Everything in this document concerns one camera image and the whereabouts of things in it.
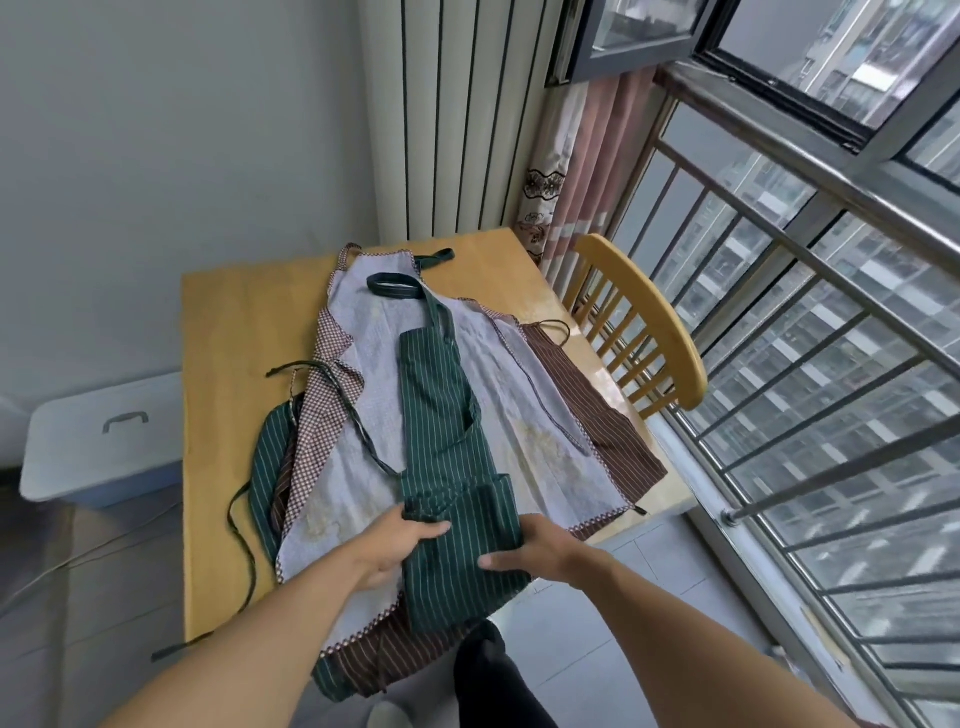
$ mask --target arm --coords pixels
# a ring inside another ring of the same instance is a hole
[[[663,728],[854,728],[802,680],[675,596],[543,516],[521,516],[524,546],[480,567],[524,570],[581,590],[603,616]]]
[[[420,539],[448,522],[405,521],[392,508],[219,629],[114,713],[105,728],[287,726],[326,636],[353,592],[380,586]]]

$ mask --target person's right hand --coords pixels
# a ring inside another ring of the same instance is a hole
[[[487,571],[526,571],[549,581],[571,584],[591,557],[604,551],[577,541],[568,531],[540,514],[520,516],[523,546],[481,556],[477,566]]]

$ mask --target box handle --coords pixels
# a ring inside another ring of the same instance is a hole
[[[111,417],[109,420],[104,422],[104,434],[110,432],[110,426],[113,423],[123,423],[127,420],[135,420],[137,417],[140,418],[140,422],[144,425],[150,421],[150,418],[147,416],[146,412],[128,412],[125,415],[117,415],[116,417]]]

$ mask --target hand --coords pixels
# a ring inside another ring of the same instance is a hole
[[[516,551],[498,551],[481,556],[477,566],[488,571],[526,571],[549,581],[577,587],[578,576],[594,568],[605,551],[577,541],[568,531],[540,514],[520,516],[523,546]]]
[[[391,577],[421,539],[436,539],[450,530],[450,522],[406,521],[403,506],[396,505],[371,523],[359,536],[344,544],[362,570],[357,589],[375,589]]]

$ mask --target person's left hand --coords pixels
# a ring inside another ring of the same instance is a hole
[[[403,506],[394,506],[367,526],[363,533],[344,544],[364,573],[357,588],[365,590],[382,586],[421,539],[436,539],[448,530],[449,521],[406,521]]]

